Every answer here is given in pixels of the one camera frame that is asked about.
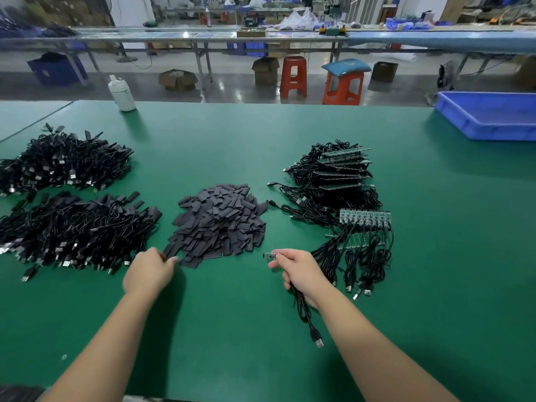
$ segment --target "red plastic stool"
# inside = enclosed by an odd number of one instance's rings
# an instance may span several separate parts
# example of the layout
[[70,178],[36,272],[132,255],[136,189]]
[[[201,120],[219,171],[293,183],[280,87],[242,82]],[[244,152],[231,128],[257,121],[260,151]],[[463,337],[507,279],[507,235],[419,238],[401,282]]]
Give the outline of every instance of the red plastic stool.
[[[359,106],[365,73],[350,72],[349,74],[344,74],[341,77],[338,77],[337,79],[339,79],[339,85],[337,86],[337,90],[330,91],[332,78],[333,75],[331,73],[328,73],[326,90],[324,92],[322,104],[335,104],[338,106]],[[354,79],[359,79],[358,94],[350,92],[350,83]]]
[[[298,68],[298,75],[291,76],[291,70],[295,66]],[[307,61],[303,56],[287,56],[283,60],[281,86],[279,87],[280,98],[288,99],[288,91],[294,89],[307,97]]]

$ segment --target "blue cushion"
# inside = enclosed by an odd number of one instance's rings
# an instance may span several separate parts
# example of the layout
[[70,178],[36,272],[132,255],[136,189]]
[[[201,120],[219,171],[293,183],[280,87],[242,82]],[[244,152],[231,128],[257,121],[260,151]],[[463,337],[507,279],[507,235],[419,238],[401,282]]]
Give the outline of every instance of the blue cushion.
[[333,76],[340,77],[351,72],[370,72],[370,66],[359,59],[343,59],[338,62],[326,63],[322,66]]

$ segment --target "concrete floor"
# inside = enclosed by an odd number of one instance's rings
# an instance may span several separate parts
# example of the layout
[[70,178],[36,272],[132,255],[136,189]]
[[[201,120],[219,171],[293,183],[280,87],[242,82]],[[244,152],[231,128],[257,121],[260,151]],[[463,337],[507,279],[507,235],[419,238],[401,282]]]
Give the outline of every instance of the concrete floor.
[[[39,55],[36,52],[0,53],[0,100],[111,100],[107,86],[100,80],[87,54],[81,54],[80,59],[90,76],[91,84],[87,87],[77,84],[53,88],[42,87],[26,65],[26,61]],[[303,99],[296,92],[291,92],[288,100],[281,100],[279,87],[255,86],[251,71],[255,57],[211,53],[214,82],[210,83],[207,80],[205,91],[199,90],[198,84],[198,89],[180,93],[164,90],[158,84],[158,74],[171,68],[197,73],[193,53],[162,52],[152,57],[152,62],[144,53],[129,53],[129,55],[138,57],[136,66],[132,63],[117,63],[113,54],[97,53],[96,58],[104,73],[116,74],[125,79],[135,100],[140,101],[321,104],[326,80],[326,72],[321,66],[329,61],[328,53],[305,55],[309,66],[307,98]],[[439,65],[452,59],[461,59],[461,56],[456,54],[434,56],[419,54],[413,62],[407,63],[385,59],[379,54],[355,53],[342,53],[340,59],[349,57],[363,60],[370,66],[379,60],[399,63],[397,75],[392,83],[371,81],[370,74],[365,75],[361,104],[370,106],[426,106],[424,95],[437,90]],[[499,62],[501,60],[492,60],[488,67]],[[476,72],[480,64],[481,60],[469,60],[462,74]],[[206,62],[203,69],[206,73]],[[481,74],[478,81],[475,75],[464,76],[457,84],[457,90],[523,91],[513,85],[511,77],[515,70],[515,64],[506,62]]]

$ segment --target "hand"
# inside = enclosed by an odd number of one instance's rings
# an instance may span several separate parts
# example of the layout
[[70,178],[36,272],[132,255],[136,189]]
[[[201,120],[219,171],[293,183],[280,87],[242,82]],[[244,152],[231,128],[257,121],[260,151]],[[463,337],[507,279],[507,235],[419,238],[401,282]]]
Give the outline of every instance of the hand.
[[166,258],[155,247],[136,255],[123,279],[127,293],[157,297],[171,281],[178,257]]
[[283,268],[283,280],[286,290],[291,288],[291,282],[297,290],[303,292],[308,304],[316,308],[318,294],[333,286],[326,279],[316,260],[310,252],[301,250],[273,250],[276,259],[268,264],[269,268]]

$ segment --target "blue bin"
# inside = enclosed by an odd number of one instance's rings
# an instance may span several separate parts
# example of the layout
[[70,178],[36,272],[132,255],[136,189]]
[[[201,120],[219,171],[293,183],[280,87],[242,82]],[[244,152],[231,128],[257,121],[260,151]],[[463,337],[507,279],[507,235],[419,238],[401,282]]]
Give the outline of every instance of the blue bin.
[[[245,43],[245,49],[248,50],[248,49],[265,49],[266,48],[266,43],[264,42],[246,42]],[[248,56],[257,56],[259,58],[262,58],[263,56],[266,56],[266,53],[265,52],[261,52],[261,51],[255,51],[255,52],[247,52],[247,55]]]
[[536,93],[440,92],[435,109],[469,139],[536,141]]
[[[87,73],[80,59],[76,56],[73,60],[82,77],[87,79]],[[39,59],[30,60],[27,63],[43,86],[69,86],[79,82],[66,55],[48,52]]]
[[233,55],[245,56],[245,42],[227,42],[227,49],[231,50]]

